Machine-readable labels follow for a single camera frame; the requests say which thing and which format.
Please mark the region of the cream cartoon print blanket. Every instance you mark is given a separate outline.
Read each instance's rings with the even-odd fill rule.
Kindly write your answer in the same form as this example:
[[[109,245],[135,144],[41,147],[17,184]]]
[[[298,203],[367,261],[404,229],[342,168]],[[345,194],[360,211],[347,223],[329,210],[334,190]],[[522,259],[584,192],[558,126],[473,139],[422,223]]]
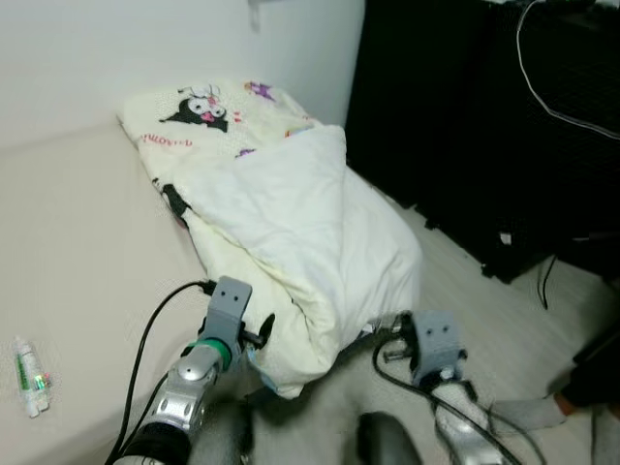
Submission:
[[[278,87],[216,80],[139,93],[121,128],[211,278],[251,285],[247,326],[273,326],[248,357],[296,398],[347,345],[416,314],[422,252],[380,191],[349,167],[345,130]]]

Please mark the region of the white green printed tube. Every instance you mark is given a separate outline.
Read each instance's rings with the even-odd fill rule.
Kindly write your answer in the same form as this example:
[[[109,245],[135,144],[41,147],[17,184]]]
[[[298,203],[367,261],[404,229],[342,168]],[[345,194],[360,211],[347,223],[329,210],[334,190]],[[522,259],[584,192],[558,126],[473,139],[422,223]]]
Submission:
[[[25,411],[28,417],[35,418],[49,409],[48,375],[30,342],[15,336],[13,347],[18,388],[25,400]]]

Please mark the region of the grey right robot leg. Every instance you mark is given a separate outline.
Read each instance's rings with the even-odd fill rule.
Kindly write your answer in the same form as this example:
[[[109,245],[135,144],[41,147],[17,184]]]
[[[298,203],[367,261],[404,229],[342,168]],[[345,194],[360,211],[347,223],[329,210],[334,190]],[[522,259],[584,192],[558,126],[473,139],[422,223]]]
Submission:
[[[422,465],[420,453],[402,422],[384,412],[358,417],[356,455],[360,465]]]

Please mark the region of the grey robot leg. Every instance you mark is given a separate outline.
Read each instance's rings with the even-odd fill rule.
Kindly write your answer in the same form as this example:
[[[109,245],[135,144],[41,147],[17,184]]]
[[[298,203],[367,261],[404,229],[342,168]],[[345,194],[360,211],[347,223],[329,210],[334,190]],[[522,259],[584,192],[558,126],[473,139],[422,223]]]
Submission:
[[[222,400],[205,411],[192,443],[189,465],[247,465],[254,446],[251,408],[240,400]]]
[[[402,422],[384,412],[358,417],[356,455],[360,465],[422,465],[420,453]]]

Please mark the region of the grey left robot leg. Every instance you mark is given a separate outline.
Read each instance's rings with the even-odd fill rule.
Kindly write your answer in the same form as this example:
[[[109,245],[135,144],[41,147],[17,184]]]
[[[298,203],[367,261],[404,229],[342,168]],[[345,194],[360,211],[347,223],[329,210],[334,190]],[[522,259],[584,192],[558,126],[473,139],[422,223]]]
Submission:
[[[189,465],[247,465],[254,446],[251,408],[240,400],[222,400],[205,411],[192,443]]]

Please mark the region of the grey socked person's foot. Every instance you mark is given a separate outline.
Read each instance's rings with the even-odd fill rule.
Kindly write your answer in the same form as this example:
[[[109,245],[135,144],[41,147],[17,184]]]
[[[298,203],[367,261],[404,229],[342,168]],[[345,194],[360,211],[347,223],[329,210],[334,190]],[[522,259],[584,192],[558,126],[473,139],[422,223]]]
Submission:
[[[497,430],[505,434],[515,431],[532,431],[561,425],[576,411],[562,394],[521,400],[496,400],[490,407]]]
[[[595,407],[592,416],[592,465],[619,464],[619,404]]]

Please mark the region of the beige sheeted bed mattress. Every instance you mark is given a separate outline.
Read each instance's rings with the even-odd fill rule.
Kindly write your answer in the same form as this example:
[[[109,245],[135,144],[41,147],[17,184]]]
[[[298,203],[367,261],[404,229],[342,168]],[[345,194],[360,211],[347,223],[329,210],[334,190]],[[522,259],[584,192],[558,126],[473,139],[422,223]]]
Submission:
[[[0,465],[101,465],[198,331],[204,278],[115,121],[0,149]],[[48,375],[35,418],[15,336]]]

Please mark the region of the black trousered person's leg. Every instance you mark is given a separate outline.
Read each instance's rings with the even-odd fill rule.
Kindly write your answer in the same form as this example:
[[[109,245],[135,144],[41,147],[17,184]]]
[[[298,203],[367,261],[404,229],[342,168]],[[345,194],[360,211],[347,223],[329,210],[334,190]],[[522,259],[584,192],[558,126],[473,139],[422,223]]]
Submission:
[[[563,388],[552,395],[563,416],[593,406],[607,406],[617,415],[620,403],[620,323],[604,329],[574,358]]]

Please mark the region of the black cabinet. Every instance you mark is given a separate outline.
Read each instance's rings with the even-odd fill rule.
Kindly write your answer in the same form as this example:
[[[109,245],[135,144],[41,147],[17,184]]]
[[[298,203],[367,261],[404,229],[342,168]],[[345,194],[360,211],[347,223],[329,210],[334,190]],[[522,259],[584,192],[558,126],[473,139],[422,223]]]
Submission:
[[[554,260],[612,282],[619,46],[606,0],[366,0],[347,164],[484,276]]]

